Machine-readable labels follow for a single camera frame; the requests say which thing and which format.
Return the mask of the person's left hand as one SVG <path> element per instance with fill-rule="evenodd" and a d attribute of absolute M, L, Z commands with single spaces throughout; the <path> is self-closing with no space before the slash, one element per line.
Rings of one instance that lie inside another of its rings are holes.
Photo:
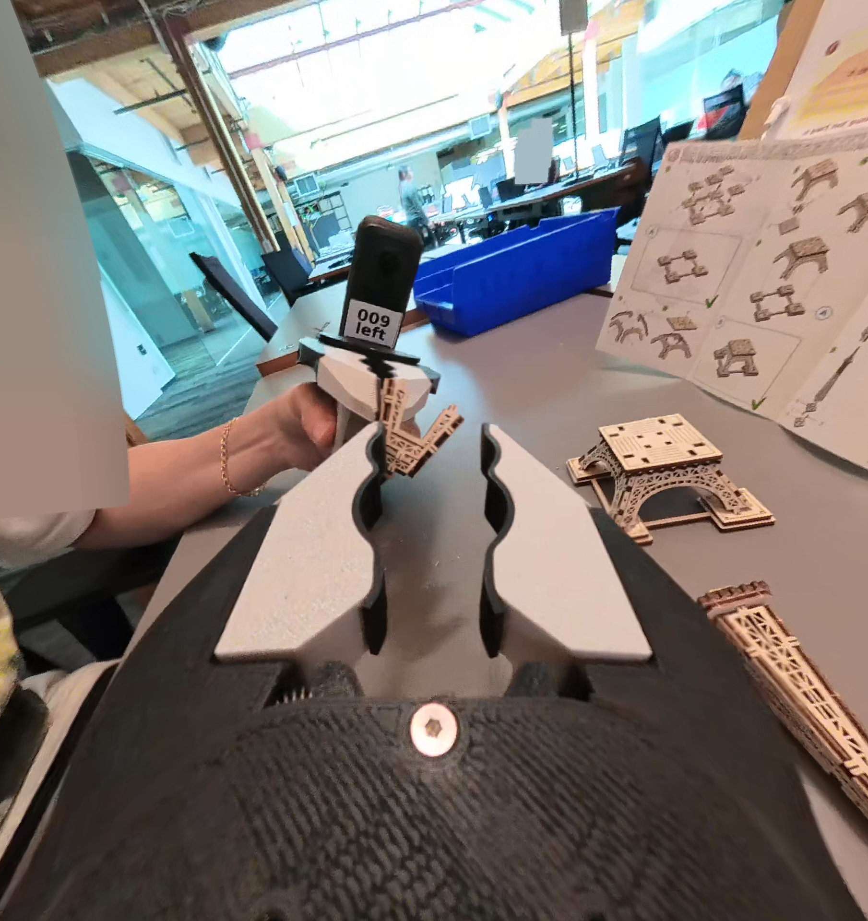
<path fill-rule="evenodd" d="M 273 473 L 309 472 L 332 452 L 337 404 L 315 382 L 302 383 L 261 408 Z"/>

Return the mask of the row of office desks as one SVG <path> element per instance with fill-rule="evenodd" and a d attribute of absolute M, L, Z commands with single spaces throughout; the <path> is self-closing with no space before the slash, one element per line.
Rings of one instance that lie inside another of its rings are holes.
<path fill-rule="evenodd" d="M 462 242 L 469 236 L 489 238 L 520 226 L 562 217 L 564 201 L 580 203 L 581 213 L 617 209 L 615 226 L 642 213 L 653 178 L 653 167 L 664 150 L 660 121 L 654 119 L 625 130 L 621 155 L 612 167 L 595 170 L 586 178 L 570 178 L 531 190 L 507 201 L 442 213 L 430 220 L 435 232 L 455 229 Z"/>

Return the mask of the brown cardboard board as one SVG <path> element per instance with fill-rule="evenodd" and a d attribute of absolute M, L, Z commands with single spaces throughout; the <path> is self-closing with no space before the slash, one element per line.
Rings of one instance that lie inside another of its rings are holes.
<path fill-rule="evenodd" d="M 788 97 L 792 77 L 822 7 L 822 1 L 792 1 L 782 7 L 776 22 L 773 57 L 750 101 L 739 131 L 740 141 L 762 138 L 773 102 L 779 97 Z"/>

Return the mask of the blue plastic bin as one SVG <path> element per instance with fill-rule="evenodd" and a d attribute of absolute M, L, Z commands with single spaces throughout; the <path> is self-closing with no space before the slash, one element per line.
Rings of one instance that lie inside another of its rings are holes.
<path fill-rule="evenodd" d="M 437 327 L 472 337 L 607 284 L 619 209 L 551 217 L 422 262 L 413 295 Z"/>

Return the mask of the wooden tower arched base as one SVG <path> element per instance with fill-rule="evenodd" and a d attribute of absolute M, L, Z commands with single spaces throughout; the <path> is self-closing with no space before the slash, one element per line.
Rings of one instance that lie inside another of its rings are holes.
<path fill-rule="evenodd" d="M 723 533 L 775 524 L 773 513 L 722 469 L 722 451 L 679 413 L 600 426 L 594 447 L 570 458 L 574 486 L 589 484 L 603 510 L 634 543 L 653 543 L 656 530 L 710 520 Z M 647 521 L 648 500 L 689 491 L 698 510 Z"/>

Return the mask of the white printed t-shirt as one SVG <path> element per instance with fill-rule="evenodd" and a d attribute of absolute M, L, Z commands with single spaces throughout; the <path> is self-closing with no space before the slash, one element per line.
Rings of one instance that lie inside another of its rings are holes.
<path fill-rule="evenodd" d="M 59 556 L 82 536 L 94 515 L 89 510 L 0 520 L 0 567 L 25 567 Z M 94 663 L 74 673 L 51 671 L 22 679 L 13 616 L 0 591 L 0 863 L 113 665 Z"/>

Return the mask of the white assembly instruction sheet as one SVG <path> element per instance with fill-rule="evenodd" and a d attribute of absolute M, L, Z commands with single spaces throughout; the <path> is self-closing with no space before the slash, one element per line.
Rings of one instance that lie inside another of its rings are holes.
<path fill-rule="evenodd" d="M 868 471 L 868 130 L 670 145 L 597 349 Z"/>

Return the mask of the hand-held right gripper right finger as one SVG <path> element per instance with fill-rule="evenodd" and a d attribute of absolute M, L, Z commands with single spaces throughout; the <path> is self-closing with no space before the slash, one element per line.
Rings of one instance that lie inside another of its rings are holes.
<path fill-rule="evenodd" d="M 592 508 L 508 433 L 481 431 L 486 654 L 511 662 L 648 662 L 652 649 Z"/>

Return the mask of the black speaker on pole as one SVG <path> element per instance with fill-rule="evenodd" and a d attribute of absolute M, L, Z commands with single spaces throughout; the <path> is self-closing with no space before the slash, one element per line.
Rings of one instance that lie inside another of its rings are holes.
<path fill-rule="evenodd" d="M 588 27 L 588 4 L 585 1 L 559 1 L 558 5 L 560 30 L 563 37 L 566 38 L 570 135 L 574 164 L 573 175 L 574 180 L 578 180 L 580 170 L 578 162 L 578 111 L 574 35 L 578 32 L 584 32 Z"/>

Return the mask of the wooden tower spire section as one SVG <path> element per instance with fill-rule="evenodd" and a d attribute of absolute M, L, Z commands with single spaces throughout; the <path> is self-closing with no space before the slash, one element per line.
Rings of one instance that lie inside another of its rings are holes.
<path fill-rule="evenodd" d="M 785 729 L 868 820 L 868 732 L 773 610 L 761 581 L 697 598 Z"/>

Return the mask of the printed sheet with yellow pictures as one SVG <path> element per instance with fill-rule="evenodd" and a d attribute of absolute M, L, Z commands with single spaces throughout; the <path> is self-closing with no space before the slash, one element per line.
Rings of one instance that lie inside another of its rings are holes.
<path fill-rule="evenodd" d="M 821 4 L 785 98 L 775 139 L 868 129 L 868 1 Z"/>

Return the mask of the person's left forearm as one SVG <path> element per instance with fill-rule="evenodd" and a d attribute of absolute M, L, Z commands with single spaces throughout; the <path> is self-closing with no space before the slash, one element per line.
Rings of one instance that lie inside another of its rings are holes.
<path fill-rule="evenodd" d="M 258 413 L 194 437 L 131 448 L 128 503 L 96 511 L 74 546 L 103 550 L 163 541 L 235 498 L 258 493 L 270 469 L 267 425 Z"/>

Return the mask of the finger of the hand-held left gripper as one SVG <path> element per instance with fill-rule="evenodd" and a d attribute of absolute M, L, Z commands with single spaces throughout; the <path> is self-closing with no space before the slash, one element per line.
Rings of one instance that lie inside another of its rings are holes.
<path fill-rule="evenodd" d="M 354 351 L 326 351 L 319 359 L 319 388 L 365 420 L 379 418 L 382 377 Z"/>
<path fill-rule="evenodd" d="M 421 364 L 387 362 L 389 378 L 400 382 L 406 391 L 404 415 L 417 415 L 436 393 L 436 371 Z"/>

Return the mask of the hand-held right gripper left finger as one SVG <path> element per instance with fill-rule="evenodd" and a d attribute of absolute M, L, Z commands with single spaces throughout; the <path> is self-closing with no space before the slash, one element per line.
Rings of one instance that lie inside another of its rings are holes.
<path fill-rule="evenodd" d="M 385 474 L 385 428 L 372 423 L 279 500 L 218 661 L 358 661 L 381 651 L 387 595 L 371 531 Z"/>

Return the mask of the black chair back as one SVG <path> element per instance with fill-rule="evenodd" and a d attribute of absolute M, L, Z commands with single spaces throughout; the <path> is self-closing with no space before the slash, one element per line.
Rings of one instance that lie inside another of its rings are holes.
<path fill-rule="evenodd" d="M 189 258 L 220 296 L 242 316 L 244 320 L 265 341 L 269 342 L 277 333 L 278 326 L 265 310 L 258 306 L 231 272 L 225 269 L 219 259 L 192 251 Z"/>

